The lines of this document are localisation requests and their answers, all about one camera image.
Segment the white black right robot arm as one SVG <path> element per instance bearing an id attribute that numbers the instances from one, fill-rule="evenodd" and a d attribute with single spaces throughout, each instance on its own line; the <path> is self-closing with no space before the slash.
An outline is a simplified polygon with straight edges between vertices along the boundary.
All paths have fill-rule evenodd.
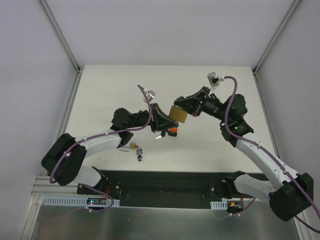
<path id="1" fill-rule="evenodd" d="M 211 97 L 208 87 L 202 87 L 190 96 L 178 97 L 174 106 L 194 117 L 205 113 L 220 120 L 224 140 L 246 155 L 267 178 L 264 182 L 237 171 L 226 180 L 228 196 L 248 194 L 267 203 L 283 221 L 291 220 L 309 207 L 316 208 L 313 178 L 308 173 L 298 173 L 264 146 L 244 119 L 248 109 L 243 95 L 233 92 L 221 102 Z"/>

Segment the large brass padlock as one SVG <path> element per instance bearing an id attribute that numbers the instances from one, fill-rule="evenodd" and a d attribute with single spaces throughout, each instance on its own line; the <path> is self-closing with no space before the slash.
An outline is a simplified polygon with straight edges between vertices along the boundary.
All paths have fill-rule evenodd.
<path id="1" fill-rule="evenodd" d="M 188 113 L 181 108 L 172 105 L 168 117 L 178 123 L 184 124 L 186 122 Z"/>

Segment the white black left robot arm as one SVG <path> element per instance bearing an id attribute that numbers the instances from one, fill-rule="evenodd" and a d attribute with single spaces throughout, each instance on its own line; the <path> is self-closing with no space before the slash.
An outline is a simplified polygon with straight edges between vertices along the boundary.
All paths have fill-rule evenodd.
<path id="1" fill-rule="evenodd" d="M 68 133 L 62 134 L 41 161 L 50 175 L 49 182 L 60 186 L 70 183 L 87 185 L 94 194 L 102 194 L 106 188 L 103 175 L 94 166 L 85 166 L 85 158 L 125 146 L 135 131 L 145 127 L 150 127 L 155 133 L 179 126 L 156 103 L 151 104 L 149 110 L 136 113 L 119 108 L 114 112 L 111 123 L 108 130 L 93 136 L 76 138 Z"/>

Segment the black-headed key bunch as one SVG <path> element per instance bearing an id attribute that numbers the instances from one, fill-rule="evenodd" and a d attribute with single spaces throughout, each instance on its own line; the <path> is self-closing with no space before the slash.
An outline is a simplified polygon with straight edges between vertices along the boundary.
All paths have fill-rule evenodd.
<path id="1" fill-rule="evenodd" d="M 160 139 L 160 138 L 164 138 L 168 132 L 169 132 L 168 130 L 161 131 L 160 135 L 157 136 L 155 139 L 157 140 L 157 139 Z"/>

